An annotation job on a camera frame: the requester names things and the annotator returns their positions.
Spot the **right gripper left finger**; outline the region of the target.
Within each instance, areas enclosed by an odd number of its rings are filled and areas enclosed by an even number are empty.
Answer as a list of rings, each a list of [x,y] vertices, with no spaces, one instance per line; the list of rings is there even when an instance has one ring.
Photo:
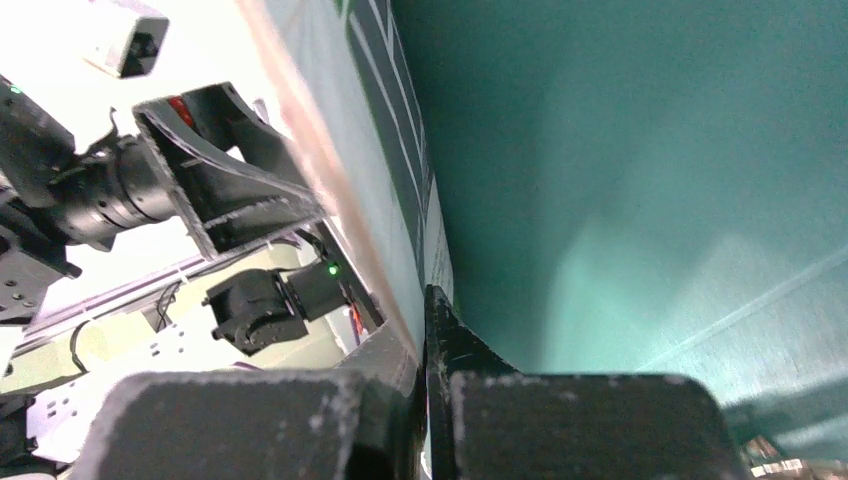
[[[149,373],[97,414],[75,479],[415,479],[420,359],[382,326],[330,369]]]

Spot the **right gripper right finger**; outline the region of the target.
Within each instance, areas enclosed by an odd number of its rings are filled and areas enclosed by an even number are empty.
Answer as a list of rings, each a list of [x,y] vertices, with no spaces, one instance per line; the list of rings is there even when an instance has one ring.
[[[714,398],[673,374],[533,375],[425,294],[436,479],[745,479]]]

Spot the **teal green folder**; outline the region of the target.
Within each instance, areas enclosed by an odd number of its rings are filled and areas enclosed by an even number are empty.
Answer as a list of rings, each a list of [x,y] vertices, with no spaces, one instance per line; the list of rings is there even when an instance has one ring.
[[[462,319],[847,456],[847,5],[397,1]]]

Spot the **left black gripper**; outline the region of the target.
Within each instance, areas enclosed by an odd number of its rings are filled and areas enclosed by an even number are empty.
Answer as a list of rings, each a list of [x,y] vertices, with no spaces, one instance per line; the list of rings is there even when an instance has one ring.
[[[39,215],[69,245],[109,252],[116,237],[179,215],[207,259],[320,221],[325,210],[287,148],[229,83],[132,108],[125,136],[80,159]]]

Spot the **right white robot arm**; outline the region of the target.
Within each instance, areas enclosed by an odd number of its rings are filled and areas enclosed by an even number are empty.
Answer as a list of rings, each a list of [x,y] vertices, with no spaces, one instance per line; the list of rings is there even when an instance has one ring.
[[[426,289],[416,356],[382,322],[325,370],[237,370],[341,307],[346,265],[251,269],[98,371],[35,396],[23,449],[76,479],[747,479],[709,392],[667,374],[530,375]]]

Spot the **printed paper file top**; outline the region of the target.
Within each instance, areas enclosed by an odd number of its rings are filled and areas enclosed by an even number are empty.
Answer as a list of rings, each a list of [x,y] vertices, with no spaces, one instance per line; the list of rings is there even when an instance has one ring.
[[[388,1],[237,5],[314,189],[381,313],[414,355],[425,291],[453,269],[423,115]]]

